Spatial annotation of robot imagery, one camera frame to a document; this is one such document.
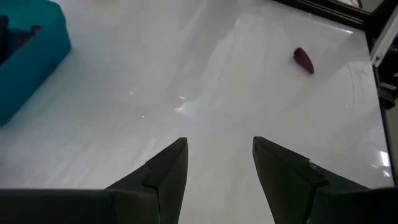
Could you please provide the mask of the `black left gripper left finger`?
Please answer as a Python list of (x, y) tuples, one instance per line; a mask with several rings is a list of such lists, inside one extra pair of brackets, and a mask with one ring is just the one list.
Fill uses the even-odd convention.
[(108, 190), (121, 224), (178, 224), (187, 182), (188, 141), (178, 138)]

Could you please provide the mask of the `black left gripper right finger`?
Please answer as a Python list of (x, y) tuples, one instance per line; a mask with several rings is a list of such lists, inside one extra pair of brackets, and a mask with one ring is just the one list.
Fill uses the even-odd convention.
[(346, 193), (367, 189), (260, 136), (253, 138), (252, 155), (275, 224), (307, 224), (317, 190)]

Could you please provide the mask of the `small purple eggplant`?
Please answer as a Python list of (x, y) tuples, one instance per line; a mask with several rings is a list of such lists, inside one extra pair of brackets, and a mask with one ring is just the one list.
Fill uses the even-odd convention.
[(294, 60), (304, 68), (309, 74), (314, 74), (313, 63), (303, 48), (298, 47), (294, 50)]

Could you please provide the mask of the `teal plastic basket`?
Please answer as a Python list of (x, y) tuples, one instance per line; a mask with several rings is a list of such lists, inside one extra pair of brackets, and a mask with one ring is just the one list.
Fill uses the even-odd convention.
[(0, 0), (0, 126), (71, 51), (62, 8), (49, 0)]

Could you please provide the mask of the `black table frame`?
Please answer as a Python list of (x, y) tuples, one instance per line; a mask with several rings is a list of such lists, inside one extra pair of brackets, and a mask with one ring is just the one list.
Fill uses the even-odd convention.
[[(301, 11), (329, 19), (365, 32), (366, 42), (370, 51), (382, 36), (384, 29), (398, 19), (398, 0), (381, 0), (371, 11), (363, 9), (365, 0), (355, 0), (358, 6), (350, 6), (342, 0), (274, 0)], [(382, 122), (387, 141), (389, 162), (392, 166), (392, 179), (398, 187), (398, 162), (391, 146), (387, 110), (398, 108), (398, 31), (383, 56), (378, 56), (378, 65), (373, 66), (376, 79)]]

